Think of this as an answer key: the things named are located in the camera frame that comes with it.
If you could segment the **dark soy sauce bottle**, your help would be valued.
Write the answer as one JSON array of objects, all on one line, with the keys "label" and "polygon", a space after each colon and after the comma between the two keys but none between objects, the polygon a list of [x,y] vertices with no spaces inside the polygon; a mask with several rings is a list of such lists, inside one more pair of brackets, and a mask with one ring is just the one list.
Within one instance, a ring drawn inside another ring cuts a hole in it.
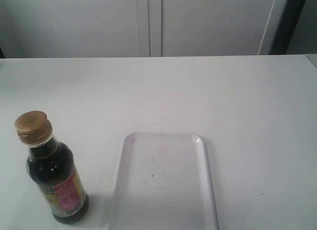
[{"label": "dark soy sauce bottle", "polygon": [[62,224],[78,222],[89,207],[68,146],[53,135],[53,127],[42,111],[30,111],[14,123],[20,141],[28,147],[26,170],[46,199],[52,215]]}]

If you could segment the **clear plastic tray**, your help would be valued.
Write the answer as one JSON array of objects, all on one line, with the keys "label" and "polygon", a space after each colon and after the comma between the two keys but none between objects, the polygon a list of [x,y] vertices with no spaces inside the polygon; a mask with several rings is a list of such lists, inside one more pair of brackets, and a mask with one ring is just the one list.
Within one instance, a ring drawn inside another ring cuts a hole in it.
[{"label": "clear plastic tray", "polygon": [[219,228],[207,146],[191,133],[135,132],[124,139],[108,230]]}]

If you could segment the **white cabinet doors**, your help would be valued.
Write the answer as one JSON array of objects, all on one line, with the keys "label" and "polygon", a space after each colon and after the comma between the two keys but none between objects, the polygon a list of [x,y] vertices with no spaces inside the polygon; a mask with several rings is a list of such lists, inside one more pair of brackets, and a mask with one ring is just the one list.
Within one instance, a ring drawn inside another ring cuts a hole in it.
[{"label": "white cabinet doors", "polygon": [[267,55],[287,0],[0,0],[6,58]]}]

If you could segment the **dark vertical post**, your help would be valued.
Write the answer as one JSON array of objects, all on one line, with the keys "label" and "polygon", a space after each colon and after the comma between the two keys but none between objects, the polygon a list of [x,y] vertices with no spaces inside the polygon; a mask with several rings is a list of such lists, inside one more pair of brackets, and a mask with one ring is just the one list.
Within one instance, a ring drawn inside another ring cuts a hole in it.
[{"label": "dark vertical post", "polygon": [[285,55],[306,0],[286,0],[269,55]]}]

